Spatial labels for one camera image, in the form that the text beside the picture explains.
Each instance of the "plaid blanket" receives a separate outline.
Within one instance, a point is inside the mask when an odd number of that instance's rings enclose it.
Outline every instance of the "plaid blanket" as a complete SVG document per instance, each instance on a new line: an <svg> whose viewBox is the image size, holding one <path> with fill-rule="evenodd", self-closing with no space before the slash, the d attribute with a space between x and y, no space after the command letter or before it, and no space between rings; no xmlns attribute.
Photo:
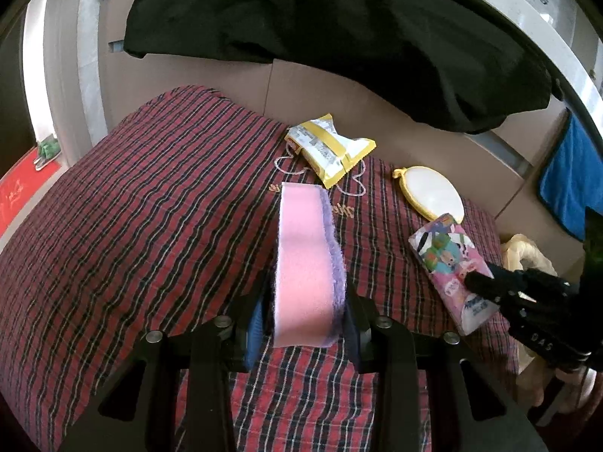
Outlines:
<svg viewBox="0 0 603 452"><path fill-rule="evenodd" d="M274 167L285 129L216 90L172 90L126 117L27 217L0 255L0 392L41 451L57 449L144 333L195 328L274 262L280 183L318 182L313 172ZM453 329L406 241L424 220L404 201L393 167L366 161L365 196L330 192L351 278L412 331ZM358 191L350 175L342 186ZM465 230L499 263L493 219L464 202ZM468 340L509 383L515 352L505 330L496 316ZM355 373L342 341L273 349L266 339L260 354L251 374L231 378L239 450L369 450L377 378ZM184 433L179 426L181 449Z"/></svg>

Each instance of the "blue towel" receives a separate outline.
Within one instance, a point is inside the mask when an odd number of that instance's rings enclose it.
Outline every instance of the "blue towel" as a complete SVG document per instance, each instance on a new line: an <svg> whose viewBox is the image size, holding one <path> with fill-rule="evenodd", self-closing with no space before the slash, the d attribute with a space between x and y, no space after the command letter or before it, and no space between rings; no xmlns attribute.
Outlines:
<svg viewBox="0 0 603 452"><path fill-rule="evenodd" d="M572 236L584 241L584 212L603 214L603 161L570 113L568 127L540 179L540 199Z"/></svg>

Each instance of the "yellow snack bag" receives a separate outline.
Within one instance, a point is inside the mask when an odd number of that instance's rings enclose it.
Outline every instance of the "yellow snack bag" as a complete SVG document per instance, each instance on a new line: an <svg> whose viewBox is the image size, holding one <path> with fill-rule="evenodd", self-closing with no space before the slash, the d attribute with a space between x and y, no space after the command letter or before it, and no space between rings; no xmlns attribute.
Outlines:
<svg viewBox="0 0 603 452"><path fill-rule="evenodd" d="M301 152L326 188L333 187L377 146L371 139L337 134L331 114L293 126L285 141L295 154Z"/></svg>

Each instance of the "red mat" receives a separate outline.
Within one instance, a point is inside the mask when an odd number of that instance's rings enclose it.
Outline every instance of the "red mat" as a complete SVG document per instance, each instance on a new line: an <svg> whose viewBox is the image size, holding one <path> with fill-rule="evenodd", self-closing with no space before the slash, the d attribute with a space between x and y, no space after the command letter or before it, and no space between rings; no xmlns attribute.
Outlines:
<svg viewBox="0 0 603 452"><path fill-rule="evenodd" d="M51 161L36 172L33 163L36 155L34 148L0 179L0 236L38 188L60 168L56 161Z"/></svg>

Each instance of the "floor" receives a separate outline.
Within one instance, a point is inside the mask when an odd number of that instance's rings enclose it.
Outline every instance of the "floor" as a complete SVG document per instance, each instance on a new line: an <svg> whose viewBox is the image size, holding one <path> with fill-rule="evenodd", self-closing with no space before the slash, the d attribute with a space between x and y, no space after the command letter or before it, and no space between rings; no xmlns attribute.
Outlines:
<svg viewBox="0 0 603 452"><path fill-rule="evenodd" d="M38 202L42 199L42 197L46 194L48 190L54 185L54 183L61 177L61 175L67 171L67 164L63 158L63 155L60 155L56 161L58 162L58 170L52 174L50 178L48 178L36 191L35 193L25 202L23 207L19 210L19 212L15 215L14 219L10 222L4 233L0 236L0 253L4 250L4 247L7 245L11 236L17 230L23 220L27 217L27 215L33 210L33 208L37 205Z"/></svg>

